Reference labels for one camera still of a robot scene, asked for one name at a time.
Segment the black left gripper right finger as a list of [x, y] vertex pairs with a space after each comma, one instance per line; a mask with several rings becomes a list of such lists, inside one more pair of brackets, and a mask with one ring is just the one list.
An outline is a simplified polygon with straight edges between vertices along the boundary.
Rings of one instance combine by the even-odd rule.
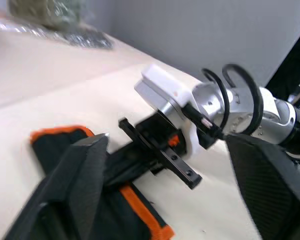
[[243, 134], [225, 142], [237, 185], [263, 240], [300, 240], [300, 163], [276, 144]]

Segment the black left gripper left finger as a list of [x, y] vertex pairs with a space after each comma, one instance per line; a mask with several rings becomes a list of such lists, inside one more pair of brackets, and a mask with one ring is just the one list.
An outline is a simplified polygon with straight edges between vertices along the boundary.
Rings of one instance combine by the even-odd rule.
[[87, 240], [103, 189], [108, 143], [109, 135], [101, 133], [72, 144], [33, 191], [5, 239], [28, 239], [43, 210], [56, 205], [69, 221], [65, 230], [78, 240]]

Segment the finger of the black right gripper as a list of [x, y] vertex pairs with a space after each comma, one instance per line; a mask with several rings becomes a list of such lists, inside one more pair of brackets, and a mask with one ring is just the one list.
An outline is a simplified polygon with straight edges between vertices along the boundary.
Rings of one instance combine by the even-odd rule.
[[140, 148], [135, 143], [129, 143], [122, 148], [114, 151], [113, 153], [107, 154], [106, 162], [123, 162], [123, 161], [148, 161], [151, 162], [151, 159], [146, 156], [148, 152], [143, 148]]
[[149, 171], [156, 175], [162, 170], [163, 165], [154, 161], [108, 161], [104, 171], [103, 187], [118, 188], [133, 182]]

